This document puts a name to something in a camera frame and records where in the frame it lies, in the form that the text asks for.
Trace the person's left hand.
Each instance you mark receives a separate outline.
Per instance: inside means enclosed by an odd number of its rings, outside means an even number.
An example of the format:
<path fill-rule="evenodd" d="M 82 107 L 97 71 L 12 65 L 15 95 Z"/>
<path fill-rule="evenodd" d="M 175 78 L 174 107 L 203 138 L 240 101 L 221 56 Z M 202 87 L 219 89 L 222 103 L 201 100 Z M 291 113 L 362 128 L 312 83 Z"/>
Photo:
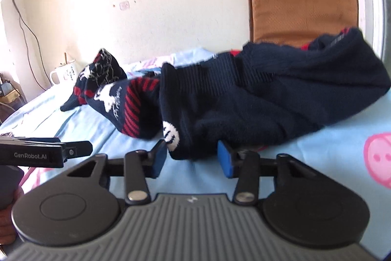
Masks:
<path fill-rule="evenodd" d="M 11 219 L 11 211 L 13 205 L 19 198 L 24 195 L 22 187 L 18 187 L 13 194 L 13 201 L 5 209 L 0 212 L 0 245 L 12 244 L 17 236 L 13 221 Z"/>

